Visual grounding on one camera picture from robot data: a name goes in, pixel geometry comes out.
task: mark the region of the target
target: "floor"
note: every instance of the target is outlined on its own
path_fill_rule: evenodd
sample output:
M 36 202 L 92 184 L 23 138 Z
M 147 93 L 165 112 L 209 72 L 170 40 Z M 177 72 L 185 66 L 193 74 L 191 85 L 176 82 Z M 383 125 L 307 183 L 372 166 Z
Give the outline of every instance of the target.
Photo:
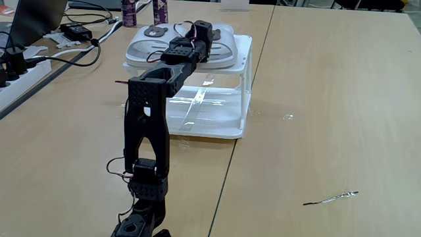
M 414 22 L 414 25 L 418 28 L 418 31 L 421 32 L 421 0 L 409 0 L 403 9 L 406 12 L 411 20 Z M 330 8 L 333 0 L 310 0 L 308 7 L 322 7 Z

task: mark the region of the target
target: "bottle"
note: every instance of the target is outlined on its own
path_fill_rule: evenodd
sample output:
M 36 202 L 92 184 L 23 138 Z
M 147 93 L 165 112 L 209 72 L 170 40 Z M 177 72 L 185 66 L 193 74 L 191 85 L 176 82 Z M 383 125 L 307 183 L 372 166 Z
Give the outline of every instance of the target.
M 123 18 L 123 26 L 136 26 L 136 1 L 135 0 L 121 0 L 121 15 Z
M 168 0 L 152 0 L 153 3 L 153 24 L 168 23 Z

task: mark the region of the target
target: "small wire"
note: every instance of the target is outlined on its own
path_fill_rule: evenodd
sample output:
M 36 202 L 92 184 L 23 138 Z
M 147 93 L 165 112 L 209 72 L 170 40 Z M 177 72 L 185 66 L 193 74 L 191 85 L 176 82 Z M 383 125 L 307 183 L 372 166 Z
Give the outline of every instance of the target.
M 126 215 L 127 213 L 129 213 L 129 212 L 133 209 L 133 207 L 134 207 L 134 203 L 135 203 L 135 195 L 134 195 L 134 193 L 133 193 L 133 191 L 132 191 L 132 190 L 130 190 L 130 194 L 131 194 L 131 195 L 132 195 L 132 197 L 133 197 L 133 202 L 132 202 L 132 205 L 130 206 L 130 208 L 129 208 L 129 209 L 127 209 L 127 210 L 125 210 L 125 211 L 123 211 L 123 212 L 121 212 L 121 213 L 117 214 L 117 222 L 118 222 L 119 224 L 121 224 L 121 216 L 124 216 L 124 215 Z
M 315 204 L 320 204 L 320 203 L 328 203 L 328 202 L 335 201 L 335 200 L 340 199 L 340 198 L 353 197 L 353 196 L 357 195 L 358 193 L 359 193 L 358 191 L 347 192 L 346 194 L 341 194 L 341 195 L 338 195 L 338 196 L 335 196 L 335 197 L 331 197 L 331 198 L 323 200 L 323 201 L 309 202 L 309 203 L 304 203 L 303 205 L 315 205 Z
M 174 25 L 173 25 L 173 29 L 174 29 L 174 31 L 179 35 L 179 36 L 183 36 L 183 35 L 181 35 L 181 33 L 179 33 L 179 31 L 177 31 L 177 28 L 176 28 L 176 26 L 177 25 L 179 25 L 179 26 L 181 26 L 183 23 L 190 23 L 192 26 L 193 26 L 193 29 L 194 29 L 194 38 L 196 38 L 197 37 L 197 29 L 196 29 L 196 25 L 192 22 L 192 21 L 190 21 L 190 20 L 185 20 L 185 21 L 183 21 L 182 23 L 175 23 Z
M 122 173 L 119 173 L 119 172 L 111 172 L 110 171 L 110 164 L 113 162 L 113 161 L 115 161 L 115 160 L 117 160 L 117 159 L 123 159 L 124 157 L 116 157 L 116 158 L 114 158 L 114 159 L 111 159 L 108 163 L 107 163 L 107 172 L 109 172 L 110 174 L 115 174 L 115 175 L 117 175 L 117 176 L 119 176 L 119 177 L 122 177 L 122 178 L 133 178 L 133 175 L 131 175 L 131 176 L 127 176 L 127 175 L 125 175 L 125 174 L 122 174 Z
M 130 181 L 130 179 L 129 179 L 129 181 L 126 181 L 126 180 L 125 180 L 125 178 L 123 178 L 123 177 L 121 177 L 121 179 L 123 179 L 123 182 L 125 182 L 125 183 L 127 183 L 127 184 L 128 184 L 128 183 L 129 183 L 129 181 Z
M 78 24 L 80 24 L 80 26 L 83 26 L 83 25 L 86 25 L 86 24 L 95 24 L 95 23 L 100 23 L 100 22 L 103 22 L 104 20 L 108 20 L 108 19 L 111 19 L 112 18 L 112 13 L 110 12 L 110 10 L 108 10 L 106 7 L 104 7 L 104 6 L 101 6 L 101 5 L 98 5 L 98 4 L 95 4 L 95 3 L 89 3 L 89 2 L 87 2 L 87 1 L 79 1 L 79 0 L 70 0 L 70 1 L 72 1 L 72 2 L 77 2 L 77 3 L 85 3 L 85 4 L 88 4 L 88 5 L 92 5 L 92 6 L 95 6 L 95 7 L 99 7 L 99 8 L 101 8 L 101 9 L 103 9 L 104 11 L 106 11 L 106 12 L 108 12 L 108 14 L 109 14 L 109 16 L 104 16 L 104 15 L 101 15 L 101 14 L 94 14 L 94 13 L 87 13 L 87 14 L 66 14 L 66 13 L 64 13 L 63 14 L 63 16 L 65 16 L 65 17 L 67 17 L 67 19 L 69 20 L 69 21 L 71 21 L 71 22 L 73 22 L 73 23 L 78 23 Z M 77 21 L 77 20 L 72 20 L 69 16 L 101 16 L 101 17 L 103 17 L 104 19 L 98 19 L 98 20 L 94 20 L 94 21 L 91 21 L 91 22 L 79 22 L 79 21 Z
M 10 33 L 8 33 L 8 32 L 4 32 L 4 31 L 0 31 L 0 33 L 6 34 L 6 35 L 8 35 L 8 36 L 9 36 L 9 39 L 11 40 L 11 45 L 12 45 L 13 51 L 15 52 L 15 49 L 14 49 L 14 43 L 13 43 L 13 38 L 12 38 L 12 36 L 10 35 Z
M 87 25 L 87 24 L 100 23 L 100 22 L 103 22 L 104 20 L 110 19 L 109 16 L 104 16 L 103 14 L 94 14 L 94 13 L 87 13 L 87 14 L 66 14 L 66 13 L 63 13 L 63 16 L 67 17 L 67 19 L 69 21 L 73 22 L 73 23 L 78 23 L 79 26 L 84 26 L 84 25 Z M 93 21 L 90 21 L 90 22 L 81 22 L 81 21 L 71 19 L 70 16 L 100 16 L 103 19 L 93 20 Z
M 60 58 L 56 58 L 56 57 L 46 57 L 45 59 L 56 60 L 56 61 L 71 64 L 71 65 L 74 65 L 74 66 L 91 66 L 91 65 L 94 65 L 98 61 L 99 56 L 101 54 L 101 46 L 99 45 L 99 43 L 98 43 L 97 47 L 98 47 L 98 54 L 97 54 L 96 58 L 92 62 L 90 62 L 88 64 L 84 64 L 84 65 L 79 64 L 79 63 L 73 63 L 73 62 L 70 62 L 70 61 L 67 61 L 67 60 L 64 60 L 64 59 L 60 59 Z
M 146 58 L 146 62 L 147 63 L 154 63 L 154 62 L 157 62 L 157 61 L 159 61 L 161 58 L 158 58 L 158 59 L 154 59 L 154 60 L 152 60 L 152 61 L 150 61 L 149 59 L 151 58 L 151 56 L 152 55 L 154 55 L 155 53 L 164 53 L 164 51 L 162 51 L 162 50 L 156 50 L 156 51 L 154 51 L 154 52 L 152 52 L 152 53 L 150 53 L 148 56 L 147 56 L 147 58 Z

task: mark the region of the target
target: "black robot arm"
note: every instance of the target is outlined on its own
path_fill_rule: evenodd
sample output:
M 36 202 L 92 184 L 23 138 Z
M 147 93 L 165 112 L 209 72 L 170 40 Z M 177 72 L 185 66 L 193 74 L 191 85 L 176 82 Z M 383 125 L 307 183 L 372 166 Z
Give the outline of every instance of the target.
M 133 174 L 129 191 L 139 200 L 130 216 L 118 224 L 115 237 L 150 237 L 165 218 L 165 195 L 170 170 L 170 134 L 166 124 L 166 98 L 173 97 L 184 81 L 206 62 L 212 45 L 212 25 L 198 20 L 186 37 L 174 38 L 161 62 L 128 81 L 128 108 L 124 119 L 125 170 Z M 148 138 L 155 160 L 139 158 Z M 170 236 L 163 230 L 156 236 Z

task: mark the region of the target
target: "plastic holder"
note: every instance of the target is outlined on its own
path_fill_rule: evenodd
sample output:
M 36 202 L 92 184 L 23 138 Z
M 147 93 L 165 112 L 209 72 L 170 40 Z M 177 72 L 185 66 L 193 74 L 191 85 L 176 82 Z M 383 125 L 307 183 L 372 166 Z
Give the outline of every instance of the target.
M 183 86 L 174 97 L 167 98 L 166 119 L 170 134 L 225 139 L 243 137 L 251 99 L 253 40 L 251 36 L 238 35 L 234 35 L 234 39 L 237 59 L 232 66 L 206 68 L 201 66 L 204 63 L 199 64 L 195 72 L 238 74 L 239 86 L 212 88 L 213 78 L 207 78 L 202 86 Z M 154 65 L 123 63 L 132 77 L 139 76 L 139 70 Z

